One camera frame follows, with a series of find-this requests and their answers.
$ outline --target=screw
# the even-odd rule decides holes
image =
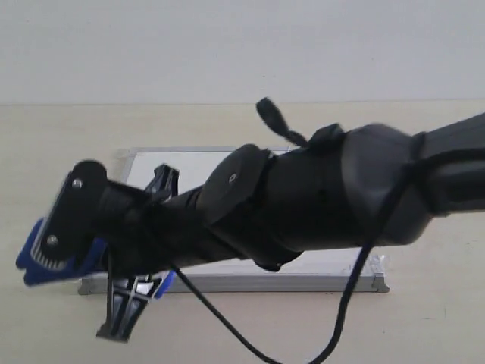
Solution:
[[[49,235],[47,237],[47,245],[49,246],[56,246],[58,242],[58,237],[56,237],[55,235]]]
[[[76,178],[75,180],[73,180],[74,188],[81,188],[82,186],[83,186],[83,182],[79,178]]]

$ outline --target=black robotic arm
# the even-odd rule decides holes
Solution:
[[[73,256],[82,262],[92,238],[101,237],[115,280],[174,270],[210,305],[180,268],[238,258],[278,271],[307,250],[362,247],[318,363],[336,346],[372,247],[410,244],[432,218],[485,207],[485,114],[414,136],[382,124],[348,132],[333,124],[307,140],[269,99],[257,110],[297,148],[276,156],[244,145],[203,185],[178,196],[111,181],[98,162],[76,165],[37,237],[42,258],[53,266]],[[51,235],[61,243],[49,245]],[[208,307],[260,359],[276,362]]]

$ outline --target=white board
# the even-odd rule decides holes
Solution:
[[[281,154],[289,148],[270,148]],[[217,165],[234,148],[157,148],[133,150],[122,180],[145,189],[154,177],[154,169],[166,163],[180,171],[179,193],[203,184]],[[306,252],[284,265],[278,273],[256,266],[251,260],[232,259],[185,268],[183,271],[204,292],[227,291],[341,291],[357,258],[359,249],[336,249]],[[83,281],[81,293],[105,291],[105,278]],[[358,291],[387,292],[380,259],[372,256],[359,281]],[[185,286],[175,280],[170,292],[184,292]]]

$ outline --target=robotic arm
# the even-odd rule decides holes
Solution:
[[[157,193],[107,179],[95,161],[69,173],[31,255],[55,271],[72,258],[82,265],[94,237],[106,242],[111,289],[99,336],[128,340],[160,271],[189,284],[180,268],[238,258],[276,272],[307,250],[362,247],[356,281],[373,246],[410,244],[432,218],[485,208],[485,114],[414,136],[332,124],[306,140],[269,99],[256,108],[297,148],[276,156],[246,144],[189,192],[177,195],[178,171],[166,165]],[[140,282],[153,288],[139,291]]]

